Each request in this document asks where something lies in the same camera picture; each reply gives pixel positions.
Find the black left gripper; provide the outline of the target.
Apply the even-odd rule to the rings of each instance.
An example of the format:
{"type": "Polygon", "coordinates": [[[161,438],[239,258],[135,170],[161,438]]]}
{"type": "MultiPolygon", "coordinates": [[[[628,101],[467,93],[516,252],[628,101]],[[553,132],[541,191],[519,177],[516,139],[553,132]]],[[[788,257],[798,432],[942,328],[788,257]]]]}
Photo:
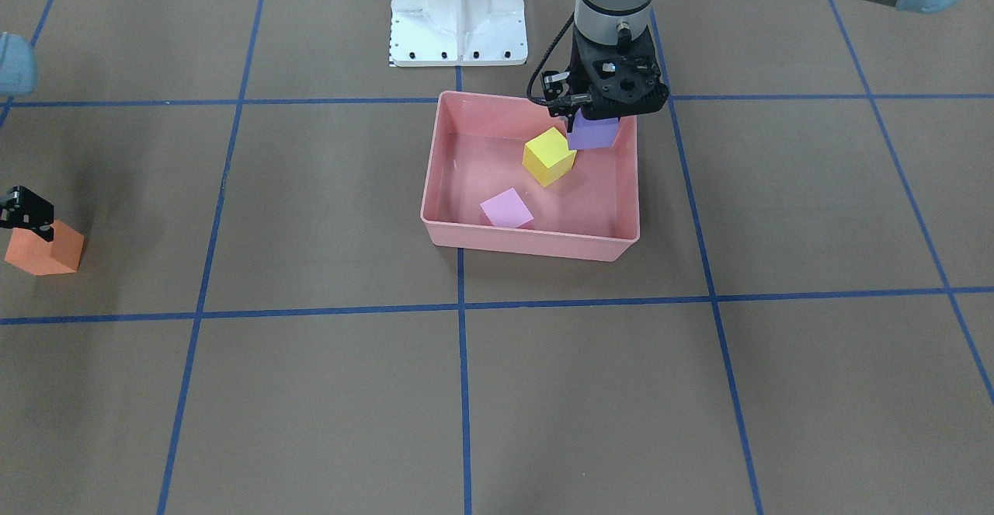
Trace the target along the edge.
{"type": "Polygon", "coordinates": [[[567,134],[574,132],[578,117],[607,120],[655,113],[669,97],[649,30],[620,47],[592,42],[573,30],[568,67],[542,72],[542,105],[551,117],[564,117],[567,134]]]}

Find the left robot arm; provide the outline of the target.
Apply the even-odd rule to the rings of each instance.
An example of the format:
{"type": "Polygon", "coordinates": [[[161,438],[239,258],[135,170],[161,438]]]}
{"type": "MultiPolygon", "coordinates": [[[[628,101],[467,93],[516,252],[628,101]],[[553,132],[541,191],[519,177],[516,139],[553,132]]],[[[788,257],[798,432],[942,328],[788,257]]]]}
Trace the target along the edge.
{"type": "MultiPolygon", "coordinates": [[[[575,0],[557,38],[571,41],[561,71],[536,66],[527,98],[562,118],[569,130],[576,117],[615,120],[660,111],[670,95],[654,54],[651,12],[670,2],[692,0],[575,0]]],[[[897,12],[934,15],[960,0],[859,0],[897,12]]]]}

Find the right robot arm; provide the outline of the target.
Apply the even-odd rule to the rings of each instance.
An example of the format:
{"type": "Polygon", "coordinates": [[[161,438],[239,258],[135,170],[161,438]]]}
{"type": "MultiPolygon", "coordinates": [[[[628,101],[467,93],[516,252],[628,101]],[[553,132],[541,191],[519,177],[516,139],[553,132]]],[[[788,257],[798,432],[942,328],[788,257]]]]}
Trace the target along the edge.
{"type": "MultiPolygon", "coordinates": [[[[20,35],[4,31],[1,37],[1,95],[27,96],[38,85],[34,47],[20,35]]],[[[22,185],[2,193],[2,227],[29,231],[44,242],[54,241],[54,206],[22,185]]]]}

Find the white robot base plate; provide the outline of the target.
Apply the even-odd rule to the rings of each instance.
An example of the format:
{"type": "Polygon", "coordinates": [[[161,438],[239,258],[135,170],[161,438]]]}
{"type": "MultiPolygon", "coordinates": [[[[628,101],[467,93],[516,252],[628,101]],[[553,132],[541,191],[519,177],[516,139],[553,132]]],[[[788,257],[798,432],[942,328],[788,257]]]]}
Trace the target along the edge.
{"type": "Polygon", "coordinates": [[[524,0],[391,0],[388,64],[497,67],[527,62],[524,0]]]}

